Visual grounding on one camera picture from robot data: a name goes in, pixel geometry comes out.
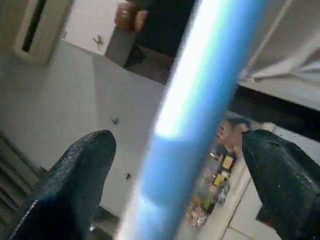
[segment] black object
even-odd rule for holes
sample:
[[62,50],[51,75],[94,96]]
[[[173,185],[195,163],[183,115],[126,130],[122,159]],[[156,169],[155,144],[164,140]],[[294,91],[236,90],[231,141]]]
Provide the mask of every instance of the black object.
[[116,153],[100,130],[73,143],[28,197],[0,239],[84,240]]
[[135,43],[157,53],[175,57],[195,0],[154,0]]
[[243,155],[269,220],[282,240],[320,239],[320,166],[267,130],[243,133]]

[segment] stuffed animal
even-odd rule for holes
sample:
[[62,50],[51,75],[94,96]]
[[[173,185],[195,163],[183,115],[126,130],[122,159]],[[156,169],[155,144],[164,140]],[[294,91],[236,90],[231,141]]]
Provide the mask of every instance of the stuffed animal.
[[246,124],[232,125],[229,121],[223,121],[216,135],[216,142],[224,145],[228,153],[235,153],[237,158],[243,156],[242,133],[249,131]]

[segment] blue pole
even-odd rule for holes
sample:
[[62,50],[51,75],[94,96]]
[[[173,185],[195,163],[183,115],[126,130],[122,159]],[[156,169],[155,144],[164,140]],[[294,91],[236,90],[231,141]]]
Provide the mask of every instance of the blue pole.
[[264,3],[201,0],[195,7],[118,240],[175,236]]

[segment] white curtain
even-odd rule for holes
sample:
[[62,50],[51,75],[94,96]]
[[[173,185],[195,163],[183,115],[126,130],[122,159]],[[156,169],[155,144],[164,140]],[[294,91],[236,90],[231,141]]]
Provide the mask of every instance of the white curtain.
[[276,28],[246,69],[255,80],[291,77],[320,86],[320,1],[291,2]]

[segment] blue plastic tube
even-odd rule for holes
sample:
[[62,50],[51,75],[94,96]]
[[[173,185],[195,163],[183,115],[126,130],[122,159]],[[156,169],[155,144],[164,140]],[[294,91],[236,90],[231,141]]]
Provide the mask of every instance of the blue plastic tube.
[[265,0],[195,6],[118,240],[175,236],[264,6]]

